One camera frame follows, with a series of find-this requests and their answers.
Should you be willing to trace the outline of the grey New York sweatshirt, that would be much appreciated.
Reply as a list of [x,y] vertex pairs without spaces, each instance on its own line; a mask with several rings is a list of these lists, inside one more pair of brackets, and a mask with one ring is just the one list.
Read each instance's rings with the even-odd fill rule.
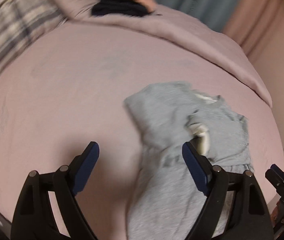
[[127,219],[129,239],[185,239],[205,203],[182,157],[194,126],[209,134],[204,155],[224,170],[252,170],[246,118],[221,96],[193,90],[188,83],[149,85],[125,105],[141,132],[138,182]]

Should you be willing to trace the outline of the pink bed sheet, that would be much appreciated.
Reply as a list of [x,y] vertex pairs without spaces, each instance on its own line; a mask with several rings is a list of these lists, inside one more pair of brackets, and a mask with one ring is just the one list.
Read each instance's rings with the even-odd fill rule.
[[129,29],[65,23],[42,36],[0,76],[0,213],[13,218],[30,171],[56,171],[95,141],[100,157],[77,196],[99,239],[126,238],[126,205],[141,144],[123,101],[147,85],[186,81],[221,95],[248,120],[255,175],[265,179],[284,154],[272,111],[224,69],[171,42]]

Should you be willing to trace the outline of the pink curtain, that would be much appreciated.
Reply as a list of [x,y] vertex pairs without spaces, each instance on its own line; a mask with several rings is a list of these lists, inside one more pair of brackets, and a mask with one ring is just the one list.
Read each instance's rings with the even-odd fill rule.
[[255,61],[284,20],[284,0],[239,0],[222,33]]

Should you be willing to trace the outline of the plaid pillow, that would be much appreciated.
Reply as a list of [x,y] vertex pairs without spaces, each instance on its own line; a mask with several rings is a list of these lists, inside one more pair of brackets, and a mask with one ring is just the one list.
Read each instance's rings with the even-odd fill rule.
[[53,0],[0,2],[0,75],[26,48],[65,19]]

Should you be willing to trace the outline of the folded pink duvet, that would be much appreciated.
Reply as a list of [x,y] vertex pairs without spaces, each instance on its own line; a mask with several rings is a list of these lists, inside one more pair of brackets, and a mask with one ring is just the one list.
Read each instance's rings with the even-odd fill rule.
[[271,95],[242,48],[228,36],[215,32],[196,18],[160,5],[157,14],[133,17],[122,14],[92,16],[98,0],[53,0],[69,18],[79,23],[114,25],[168,40],[221,67],[256,92],[269,107]]

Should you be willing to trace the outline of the folded navy garment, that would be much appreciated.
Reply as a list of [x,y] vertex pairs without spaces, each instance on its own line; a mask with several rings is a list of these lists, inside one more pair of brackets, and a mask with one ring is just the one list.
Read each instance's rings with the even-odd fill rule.
[[147,8],[133,0],[100,0],[91,10],[92,16],[122,14],[134,17],[149,15]]

